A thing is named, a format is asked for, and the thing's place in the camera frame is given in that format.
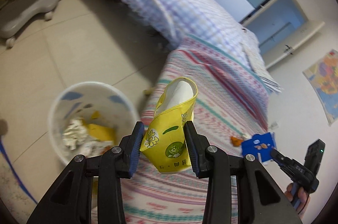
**green circle logo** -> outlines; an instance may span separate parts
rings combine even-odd
[[[173,142],[166,149],[166,157],[177,158],[183,153],[183,143]]]

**blue snack package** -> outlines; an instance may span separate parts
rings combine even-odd
[[[272,159],[271,150],[277,149],[274,133],[255,134],[251,139],[242,142],[242,155],[254,155],[261,163]]]

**orange object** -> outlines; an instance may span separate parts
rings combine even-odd
[[[234,136],[231,136],[230,140],[231,140],[231,143],[233,144],[234,147],[239,147],[242,144],[242,142],[244,141],[243,139],[237,138],[237,137],[234,137]]]

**silver screw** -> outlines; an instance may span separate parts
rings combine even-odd
[[[83,155],[81,155],[81,154],[74,157],[75,162],[81,162],[82,160],[83,160]]]
[[[113,148],[112,148],[112,152],[113,152],[113,153],[120,153],[121,150],[122,150],[122,149],[121,149],[119,146],[116,146],[116,147],[113,147]]]
[[[247,154],[245,158],[246,160],[251,161],[251,162],[255,160],[255,157],[252,154]]]
[[[215,146],[209,146],[208,151],[210,151],[211,153],[215,153],[217,151],[217,148]]]

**yellow trash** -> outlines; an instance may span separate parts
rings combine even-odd
[[[192,80],[180,77],[168,84],[156,104],[140,151],[160,173],[178,173],[191,166],[183,126],[193,118],[197,93]]]

